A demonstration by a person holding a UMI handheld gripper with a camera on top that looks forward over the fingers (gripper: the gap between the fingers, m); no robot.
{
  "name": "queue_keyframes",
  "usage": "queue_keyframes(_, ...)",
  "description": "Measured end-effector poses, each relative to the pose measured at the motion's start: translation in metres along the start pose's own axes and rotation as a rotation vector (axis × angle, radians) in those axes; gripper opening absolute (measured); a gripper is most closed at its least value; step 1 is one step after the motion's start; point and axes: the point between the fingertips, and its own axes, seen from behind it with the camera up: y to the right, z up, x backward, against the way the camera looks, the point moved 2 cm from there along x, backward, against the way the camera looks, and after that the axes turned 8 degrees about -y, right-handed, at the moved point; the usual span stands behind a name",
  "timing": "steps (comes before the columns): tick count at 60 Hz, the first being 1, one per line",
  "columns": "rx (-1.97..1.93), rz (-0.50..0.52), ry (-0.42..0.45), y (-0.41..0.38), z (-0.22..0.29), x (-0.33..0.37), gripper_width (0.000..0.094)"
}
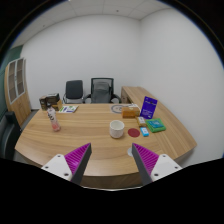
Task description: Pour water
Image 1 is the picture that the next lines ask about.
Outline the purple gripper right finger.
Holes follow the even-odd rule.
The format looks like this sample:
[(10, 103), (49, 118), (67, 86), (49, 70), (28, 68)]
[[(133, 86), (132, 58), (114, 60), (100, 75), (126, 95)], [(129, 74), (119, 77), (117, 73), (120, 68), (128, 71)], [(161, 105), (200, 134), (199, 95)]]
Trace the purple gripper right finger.
[(132, 144), (132, 155), (143, 185), (181, 170), (181, 167), (167, 154), (158, 155), (136, 143)]

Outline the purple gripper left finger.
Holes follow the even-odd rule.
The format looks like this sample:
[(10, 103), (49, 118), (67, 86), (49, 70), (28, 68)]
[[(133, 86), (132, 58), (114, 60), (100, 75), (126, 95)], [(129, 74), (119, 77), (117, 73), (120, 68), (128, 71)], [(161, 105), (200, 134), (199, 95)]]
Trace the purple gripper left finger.
[(79, 185), (91, 153), (91, 144), (87, 143), (66, 155), (55, 155), (42, 169)]

